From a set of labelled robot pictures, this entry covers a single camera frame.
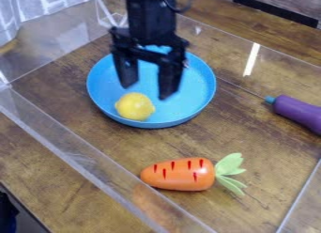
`toy carrot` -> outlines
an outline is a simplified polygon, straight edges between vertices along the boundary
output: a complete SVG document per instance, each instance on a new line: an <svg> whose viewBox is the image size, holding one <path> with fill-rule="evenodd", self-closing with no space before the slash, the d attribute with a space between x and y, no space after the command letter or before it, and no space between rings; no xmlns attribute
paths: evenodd
<svg viewBox="0 0 321 233"><path fill-rule="evenodd" d="M206 158L184 158L148 166L140 178L154 187L178 191L207 190L218 180L236 195L246 195L244 183L228 177L246 172L243 161L242 153L227 155L216 166Z"/></svg>

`wooden table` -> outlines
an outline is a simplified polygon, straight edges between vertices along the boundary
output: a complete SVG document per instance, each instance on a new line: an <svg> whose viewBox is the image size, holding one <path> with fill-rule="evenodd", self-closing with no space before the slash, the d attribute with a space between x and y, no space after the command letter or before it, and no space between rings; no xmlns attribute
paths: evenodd
<svg viewBox="0 0 321 233"><path fill-rule="evenodd" d="M315 29L223 0L196 0L187 16L321 65L321 33ZM194 37L190 25L182 21L180 31L188 38ZM232 62L236 59L247 62L248 54L243 52L251 50L251 42L219 31L212 35L208 27L202 28L204 36L196 38L194 43L199 47L192 45L191 50L222 78L255 92L286 92L320 103L320 85L312 77L318 71L310 69L308 76L302 78L296 69L288 69L292 63L299 67L302 64L264 49L263 73L246 81L239 75L239 65ZM110 43L107 36L96 39L14 81L14 89L135 175L146 165L162 160L203 156L216 162L226 154L243 151L247 173L236 178L248 185L244 198L219 185L196 194L162 193L219 232L275 232L320 159L320 137L275 115L262 99L226 81L220 81L215 101L182 126L147 131L118 124L96 109L86 88L88 71L110 53ZM26 54L19 46L19 41L9 45L2 49L3 54ZM0 180L54 232L154 231L3 115L0 117ZM172 232L178 231L176 225L167 226Z"/></svg>

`blue bowl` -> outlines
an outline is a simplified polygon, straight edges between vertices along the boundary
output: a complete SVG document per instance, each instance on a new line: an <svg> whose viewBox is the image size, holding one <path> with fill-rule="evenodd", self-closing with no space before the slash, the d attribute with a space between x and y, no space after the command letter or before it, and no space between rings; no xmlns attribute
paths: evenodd
<svg viewBox="0 0 321 233"><path fill-rule="evenodd" d="M164 47L150 50L167 52ZM160 129L183 124L194 118L214 99L216 76L204 61L187 53L190 67L184 70L180 90L167 100L159 99L159 67L146 61L139 62L139 82L123 88L108 54L94 66L87 81L90 96L104 114L122 124L144 129ZM156 113L146 121L135 121L118 114L115 104L124 94L139 92L148 96L156 106Z"/></svg>

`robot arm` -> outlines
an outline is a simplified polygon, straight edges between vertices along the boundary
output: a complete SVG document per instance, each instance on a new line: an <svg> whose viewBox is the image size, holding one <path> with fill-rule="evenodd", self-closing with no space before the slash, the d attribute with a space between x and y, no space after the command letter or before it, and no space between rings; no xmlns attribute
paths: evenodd
<svg viewBox="0 0 321 233"><path fill-rule="evenodd" d="M130 28L111 29L114 38L112 54L118 77L123 87L139 80L139 60L159 65L160 99L167 99L182 83L186 48L188 41L176 35L176 0L126 0ZM155 53L143 48L147 45L168 46L168 54Z"/></svg>

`toy lemon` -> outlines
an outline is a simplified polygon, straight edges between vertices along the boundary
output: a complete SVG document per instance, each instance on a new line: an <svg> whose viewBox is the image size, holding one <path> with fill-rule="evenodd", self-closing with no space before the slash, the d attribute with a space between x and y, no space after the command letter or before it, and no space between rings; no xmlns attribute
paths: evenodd
<svg viewBox="0 0 321 233"><path fill-rule="evenodd" d="M150 98L142 93L128 93L116 102L118 113L122 117L144 121L156 112Z"/></svg>

